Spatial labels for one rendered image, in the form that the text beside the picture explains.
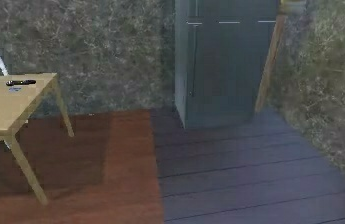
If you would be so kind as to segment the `dark grey cabinet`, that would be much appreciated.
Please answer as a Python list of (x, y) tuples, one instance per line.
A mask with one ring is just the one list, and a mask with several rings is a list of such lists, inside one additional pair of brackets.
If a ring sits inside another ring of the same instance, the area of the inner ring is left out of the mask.
[(175, 0), (175, 106), (186, 129), (253, 117), (280, 0)]

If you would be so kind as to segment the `light wooden stand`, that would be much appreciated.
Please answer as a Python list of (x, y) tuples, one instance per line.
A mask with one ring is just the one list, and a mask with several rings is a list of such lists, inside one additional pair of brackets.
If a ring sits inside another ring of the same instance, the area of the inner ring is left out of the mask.
[(288, 15), (301, 14), (306, 6), (307, 0), (280, 0), (279, 10), (274, 21), (275, 26), (271, 35), (271, 41), (268, 49), (267, 58), (262, 72), (259, 84), (258, 95), (255, 102), (255, 112), (259, 113), (265, 104), (268, 89), (270, 86), (270, 78), (274, 68), (278, 46), (281, 41), (284, 24)]

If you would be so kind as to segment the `black remote control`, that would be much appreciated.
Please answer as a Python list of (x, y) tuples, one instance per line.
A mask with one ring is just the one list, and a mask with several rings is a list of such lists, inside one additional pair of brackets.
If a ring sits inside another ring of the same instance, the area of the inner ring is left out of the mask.
[(36, 84), (36, 80), (9, 80), (6, 82), (6, 86), (31, 85), (31, 84)]

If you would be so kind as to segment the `light wooden table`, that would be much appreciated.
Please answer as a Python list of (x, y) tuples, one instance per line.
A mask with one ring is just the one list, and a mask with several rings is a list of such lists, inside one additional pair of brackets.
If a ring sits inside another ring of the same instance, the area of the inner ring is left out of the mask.
[[(10, 80), (24, 79), (35, 80), (36, 83), (24, 86), (17, 92), (10, 91), (6, 85)], [(57, 73), (0, 76), (0, 141), (5, 142), (10, 148), (16, 163), (42, 205), (48, 204), (48, 198), (16, 139), (16, 133), (48, 93), (55, 95), (68, 135), (73, 137), (74, 131), (68, 116), (67, 107), (61, 95)]]

